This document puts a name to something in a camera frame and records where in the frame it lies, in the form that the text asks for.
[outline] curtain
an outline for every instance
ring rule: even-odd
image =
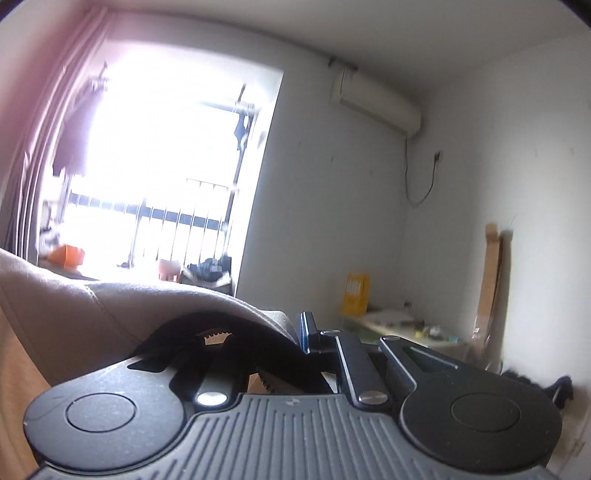
[[[76,26],[42,92],[32,121],[12,159],[8,186],[0,206],[2,247],[31,262],[38,260],[41,179],[53,161],[66,109],[88,62],[105,40],[112,23],[105,7],[91,7]]]

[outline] black cloth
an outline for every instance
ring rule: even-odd
[[[554,382],[552,385],[546,388],[543,388],[537,383],[532,382],[529,378],[520,375],[517,372],[514,372],[513,370],[507,370],[503,372],[502,376],[510,378],[512,380],[516,380],[526,385],[530,385],[534,388],[538,388],[539,390],[544,392],[544,394],[546,394],[546,396],[550,400],[554,401],[554,405],[556,405],[556,407],[559,410],[564,409],[567,400],[574,399],[573,381],[568,375],[560,377],[556,382]]]

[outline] air conditioner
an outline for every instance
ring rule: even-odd
[[[399,129],[408,137],[421,128],[421,111],[416,106],[359,71],[344,69],[337,75],[330,101]]]

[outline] yellow crate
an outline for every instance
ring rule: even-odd
[[[368,309],[369,275],[350,273],[347,276],[341,312],[345,315],[363,315]]]

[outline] orange container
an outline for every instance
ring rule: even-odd
[[[47,257],[47,261],[63,268],[76,268],[84,262],[85,252],[72,245],[61,245]]]
[[[369,300],[369,275],[350,273],[343,296],[341,312],[345,315],[360,316],[367,312]]]

